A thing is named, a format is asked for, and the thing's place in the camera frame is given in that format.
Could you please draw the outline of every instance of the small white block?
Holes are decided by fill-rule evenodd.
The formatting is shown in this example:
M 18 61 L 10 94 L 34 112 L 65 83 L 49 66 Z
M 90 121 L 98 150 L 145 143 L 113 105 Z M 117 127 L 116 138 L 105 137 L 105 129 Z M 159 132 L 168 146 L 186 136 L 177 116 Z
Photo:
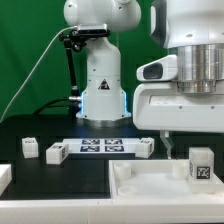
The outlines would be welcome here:
M 23 138 L 22 148 L 25 159 L 39 156 L 38 143 L 35 138 Z
M 135 157 L 149 158 L 154 152 L 154 142 L 153 138 L 142 138 L 135 146 Z
M 56 142 L 46 150 L 47 164 L 60 165 L 68 156 L 68 144 Z
M 2 195 L 11 180 L 11 165 L 0 165 L 0 195 Z
M 127 180 L 131 178 L 131 164 L 128 162 L 114 163 L 114 175 L 117 180 Z

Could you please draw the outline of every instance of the white box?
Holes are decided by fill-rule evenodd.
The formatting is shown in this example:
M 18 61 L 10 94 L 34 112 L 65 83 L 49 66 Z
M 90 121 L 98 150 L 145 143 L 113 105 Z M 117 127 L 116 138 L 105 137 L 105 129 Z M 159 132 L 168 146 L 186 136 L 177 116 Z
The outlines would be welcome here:
M 207 147 L 189 149 L 188 183 L 193 193 L 214 193 L 214 153 Z
M 153 138 L 142 138 L 135 146 L 135 157 L 148 159 L 154 151 Z
M 68 144 L 56 142 L 46 150 L 47 164 L 60 165 L 68 156 Z
M 23 138 L 22 148 L 25 159 L 39 156 L 38 143 L 35 138 Z
M 11 180 L 11 165 L 0 165 L 0 195 L 2 195 Z

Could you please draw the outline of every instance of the white plastic housing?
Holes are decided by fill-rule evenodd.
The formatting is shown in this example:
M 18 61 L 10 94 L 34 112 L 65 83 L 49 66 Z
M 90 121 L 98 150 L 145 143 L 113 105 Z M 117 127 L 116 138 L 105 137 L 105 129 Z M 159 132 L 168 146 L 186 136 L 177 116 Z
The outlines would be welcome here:
M 146 68 L 153 67 L 155 64 L 160 64 L 163 68 L 160 79 L 146 79 L 144 77 L 144 70 Z M 170 81 L 174 80 L 178 75 L 178 64 L 176 55 L 168 55 L 167 57 L 161 58 L 157 61 L 143 65 L 137 69 L 137 79 L 142 82 L 153 82 L 153 81 Z
M 166 0 L 166 2 L 167 40 L 164 47 L 224 43 L 223 0 Z
M 64 16 L 70 26 L 105 23 L 121 32 L 138 25 L 141 10 L 136 0 L 67 0 Z
M 222 133 L 223 90 L 223 81 L 210 95 L 181 95 L 176 82 L 141 84 L 134 93 L 134 124 L 143 130 Z
M 87 87 L 77 117 L 95 121 L 129 117 L 120 86 L 120 52 L 106 38 L 87 42 Z

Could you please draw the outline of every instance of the green wall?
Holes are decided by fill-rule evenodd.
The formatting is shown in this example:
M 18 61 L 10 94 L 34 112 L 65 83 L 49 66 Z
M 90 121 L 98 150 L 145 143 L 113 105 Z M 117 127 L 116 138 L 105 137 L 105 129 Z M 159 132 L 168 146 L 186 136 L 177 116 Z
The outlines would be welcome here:
M 142 19 L 137 29 L 119 34 L 122 55 L 121 83 L 128 93 L 131 111 L 138 82 L 136 69 L 165 55 L 149 37 L 151 0 L 138 0 Z M 0 116 L 58 31 L 67 27 L 63 17 L 65 0 L 0 0 Z M 116 44 L 116 35 L 109 40 Z M 86 85 L 85 52 L 74 55 L 78 84 Z M 57 40 L 13 103 L 8 116 L 30 114 L 43 104 L 70 94 L 65 50 Z M 66 113 L 50 109 L 48 113 Z

